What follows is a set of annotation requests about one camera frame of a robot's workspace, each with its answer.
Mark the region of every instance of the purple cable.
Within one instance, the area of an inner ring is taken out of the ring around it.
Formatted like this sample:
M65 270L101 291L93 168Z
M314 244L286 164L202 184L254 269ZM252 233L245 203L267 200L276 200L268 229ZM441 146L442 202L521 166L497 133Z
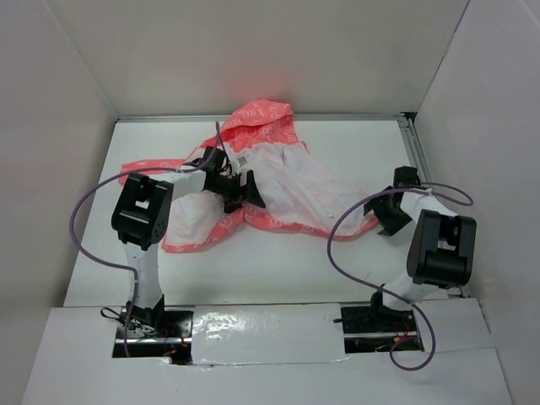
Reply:
M452 201L453 203L462 205L464 207L471 207L474 204L473 198L470 195L468 195L466 192L464 192L461 188L450 186L449 184L445 184L445 183L435 183L433 181L425 181L422 183L422 186L437 186L437 187L448 188L449 190L453 190L454 192L459 192L469 201L468 202L459 201L459 200L456 200L455 198L448 197L447 195L441 194L439 192L431 192L431 194L433 194L436 197L441 197L448 201Z
M416 365L414 367L407 367L407 366L399 364L396 361L396 359L394 358L394 350L396 350L396 348L400 344L402 344L402 343L404 343L406 341L412 340L412 339L414 339L416 337L405 337L404 339L394 343L390 348L390 360L392 361L392 363L397 368L399 368L401 370L406 370L406 371L417 371L417 370L423 369L433 359L433 356L435 356L436 339L435 339L435 331L433 330L433 326L431 325L431 322L429 322L428 317L424 314L424 312L416 304L412 303L410 300L406 299L405 297L402 297L401 295L396 294L393 291L385 289L385 288L383 288L381 286L370 283L369 281L365 281L365 280L363 280L361 278L357 278L357 277L353 276L352 274L347 273L342 268L340 268L338 266L338 264L336 263L336 261L334 260L333 256L332 256L332 242L333 242L333 240L335 238L336 231L338 230L339 225L341 225L341 223L354 210L362 207L364 204L366 204L368 201L370 201L370 200L372 200L374 198L383 197L383 196L390 196L392 194L398 194L400 192L412 192L412 193L415 193L415 194L421 194L421 195L425 195L425 196L428 196L429 194L433 194L433 195L436 195L437 197L444 198L446 200L452 201L453 203L457 203L457 204L460 204L460 205L463 205L463 206L466 206L466 207L473 205L473 199L468 194L466 194L464 191L458 189L457 187L448 186L446 184L441 184L441 183L424 183L424 184L426 184L426 185L427 184L437 185L437 186L443 186L443 187L446 187L446 188L450 188L451 190L460 192L463 196L467 197L469 199L469 201L468 202L462 202L462 201L456 200L455 198L448 197L448 196L446 196L444 194L439 194L439 193L435 194L434 192L430 192L430 191L427 191L427 190L416 189L416 188L395 188L395 189L391 189L391 190L385 190L385 191L382 191L382 192L377 192L375 194L372 194L372 195L364 198L362 201L359 201L359 202L355 203L351 208L349 208L347 211L345 211L345 213L334 224L332 230L330 231L330 235L328 236L328 242L327 242L328 260L333 265L333 267L338 272L340 272L343 276L345 276L346 278L348 278L350 280L353 280L356 283L360 283L360 284L363 284L363 285L365 285L367 287L370 287L372 289L376 289L377 291L381 291L382 293L389 294L392 297L395 297L395 298L405 302L406 304L411 305L424 318L425 323L426 323L426 325L428 327L428 330L429 330L429 335L431 336L431 342L432 343L431 343L431 350L429 351L428 358L422 364Z
M129 306L127 307L126 320L124 321L124 351L126 352L126 357L130 357L129 350L127 347L127 331L128 331L129 324L131 321L133 307L135 306L135 301L137 300L137 295L138 295L138 271L135 267L126 266L125 264L120 264L120 263L108 262L107 260L100 259L99 257L87 251L82 246L80 240L75 234L75 219L77 218L77 213L88 197L90 197L92 194L97 192L105 184L108 184L111 181L119 179L120 177L128 176L128 175L131 175L132 173L143 173L145 171L159 170L159 171L175 171L178 173L192 173L193 171L204 169L217 153L219 143L223 145L223 139L221 138L221 134L219 133L219 122L216 122L216 144L214 145L212 149L212 153L199 166L193 169L185 169L185 170L178 170L178 168L173 169L170 167L145 167L142 169L125 171L123 173L114 175L112 177L109 177L108 179L103 180L102 182L98 183L96 186L88 190L81 197L81 199L77 201L77 203L75 204L75 208L73 208L73 211L71 212L71 217L69 218L69 235L71 236L71 240L73 244L75 245L75 247L77 247L78 251L83 253L88 259L93 260L94 262L97 262L99 264L102 264L103 266L120 268L121 270L127 270L133 273L133 296L129 303Z

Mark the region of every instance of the purple wire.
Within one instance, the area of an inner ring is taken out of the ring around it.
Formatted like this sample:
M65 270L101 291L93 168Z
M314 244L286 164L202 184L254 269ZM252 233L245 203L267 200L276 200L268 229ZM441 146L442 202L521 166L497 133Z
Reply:
M449 201L452 201L454 203L458 203L460 205L464 205L464 206L470 206L470 205L473 205L473 199L468 195L466 194L463 190L460 190L458 189L457 187L454 187L454 186L448 186L446 184L440 184L440 183L429 183L430 185L437 185L437 186L443 186L443 187L446 187L446 188L450 188L452 190L455 190L457 192L460 192L462 195L466 196L468 199L469 199L469 202L461 202L461 201L458 201L452 197L448 197L444 194L437 194L438 197L441 197L441 198L444 198L444 199L447 199ZM336 232L339 228L339 225L341 225L341 223L356 209L362 207L364 204L366 204L368 201L374 199L374 198L378 198L378 197L384 197L384 196L390 196L392 194L398 194L400 192L412 192L414 194L421 194L421 195L425 195L425 196L428 196L429 194L433 194L435 195L433 192L430 192L430 191L427 191L427 190L421 190L421 189L417 189L417 188L394 188L394 189L391 189L391 190L384 190L382 192L377 192L375 194L372 194L366 198L364 198L363 200L355 203L351 208L349 208L347 211L345 211L345 213L337 220L337 222L334 224L332 230L330 231L330 235L328 236L328 242L327 242L327 255L328 255L328 260L330 261L330 263L333 265L333 267L338 271L340 272L343 276L345 276L346 278L350 279L350 280L353 280L354 282L356 283L360 283L360 284L363 284L367 287L370 287L372 289L376 289L377 291L381 291L382 293L385 293L385 294L389 294L391 295L392 297L395 297L403 302L405 302L406 304L408 305L411 305L425 320L425 323L426 323L426 326L428 327L428 330L429 330L429 335L431 336L431 350L429 351L429 355L428 355L428 358L422 363L422 364L419 364L419 365L415 365L414 367L407 367L407 366L404 366L402 364L399 364L395 357L394 357L394 351L396 350L396 348L408 341L408 340L412 340L413 338L415 337L406 337L396 343L394 343L391 348L390 348L390 360L392 361L392 363L399 369L401 370L406 370L406 371L417 371L417 370L421 370L423 369L426 365L429 364L429 362L433 359L433 356L435 356L435 349L436 349L436 339L435 339L435 331L433 330L433 326L431 325L431 322L429 322L429 319L428 317L425 315L425 313L414 303L412 303L410 300L406 299L405 297L402 297L401 295L399 294L396 294L394 293L393 291L390 291L389 289L385 289L381 286L378 286L376 284L373 284L373 283L370 283L369 281L365 281L361 278L357 278L355 276L353 276L352 274L349 274L347 273L345 270L343 270L342 268L340 268L338 266L338 264L336 263L336 261L334 260L333 258L333 255L332 255L332 242L336 236Z
M83 203L88 199L88 197L90 197L92 194L97 192L105 184L109 184L111 181L119 179L120 177L128 176L133 173L143 173L145 171L159 170L159 171L175 171L178 173L192 173L193 171L204 169L217 153L219 143L223 145L223 139L221 138L221 134L219 133L219 122L216 122L216 144L214 145L212 149L212 153L199 166L193 169L185 169L185 170L178 170L178 168L171 168L171 167L145 167L141 169L124 171L123 173L119 173L118 175L114 175L112 177L109 177L108 179L103 180L102 182L98 183L96 186L88 190L81 197L81 199L77 201L77 203L75 204L75 207L73 208L73 211L71 212L71 217L69 218L69 235L71 236L71 240L73 244L75 245L75 247L77 247L78 251L83 253L88 259L93 260L96 263L102 264L103 266L119 268L121 270L127 270L133 273L133 296L129 303L129 306L127 307L126 320L124 321L124 351L126 352L126 357L130 357L129 349L127 347L127 331L129 328L129 324L131 322L133 307L135 306L135 301L137 300L137 295L138 295L138 271L135 267L126 266L125 264L120 264L120 263L108 262L107 260L100 259L96 255L87 251L81 244L80 240L78 239L77 234L75 234L75 219L77 218L77 213L79 209L82 207Z
M433 181L425 181L425 182L422 183L422 186L437 186L437 187L448 188L449 190L453 190L454 192L459 192L461 195L463 195L469 201L468 202L459 201L459 200L456 200L453 197L448 197L447 195L441 194L439 192L431 192L431 194L433 194L436 197L441 197L441 198L444 198L444 199L446 199L448 201L452 201L453 203L462 205L464 207L471 207L474 204L473 198L469 194L464 192L461 188L457 188L455 186L450 186L449 184L445 184L445 183L436 183L436 182L433 182Z

